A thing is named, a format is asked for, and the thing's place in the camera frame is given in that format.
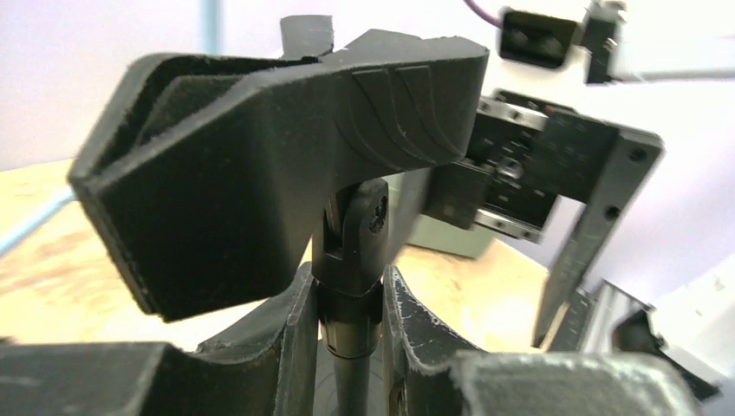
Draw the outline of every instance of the blue cable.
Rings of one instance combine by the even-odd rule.
[[[27,236],[33,234],[43,223],[53,217],[64,205],[75,199],[71,187],[56,192],[47,202],[36,208],[21,222],[13,225],[0,237],[0,257],[13,250]]]
[[[222,4],[219,0],[201,0],[202,51],[207,55],[220,55],[220,20]]]

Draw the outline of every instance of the scuffed black plastic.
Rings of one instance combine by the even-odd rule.
[[[463,157],[487,56],[380,30],[321,58],[148,56],[68,179],[146,313],[263,299],[336,191]]]

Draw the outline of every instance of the black cylinder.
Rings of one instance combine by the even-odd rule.
[[[366,416],[368,414],[370,356],[352,360],[332,356],[335,359],[339,416]]]

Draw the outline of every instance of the plywood surface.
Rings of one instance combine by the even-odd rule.
[[[0,232],[64,186],[67,170],[63,161],[0,172]],[[528,349],[546,277],[537,264],[499,242],[476,261],[406,247],[396,264],[412,292],[470,341]],[[143,315],[77,203],[0,258],[0,336],[20,342],[166,340],[193,349],[256,306],[174,324]]]

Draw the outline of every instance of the mounting hole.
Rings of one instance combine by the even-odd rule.
[[[381,198],[378,206],[375,207],[375,214],[370,218],[370,232],[377,234],[383,230],[383,225],[386,224],[386,215],[388,214],[388,198]]]
[[[630,161],[632,162],[638,163],[646,160],[646,156],[647,155],[645,150],[636,147],[635,149],[630,151],[630,153],[628,154],[628,159],[630,159]]]
[[[520,179],[524,175],[524,167],[521,162],[511,158],[502,158],[498,162],[497,169],[498,173],[511,179]]]
[[[616,206],[609,206],[605,210],[605,219],[608,221],[615,221],[620,216],[620,209]]]

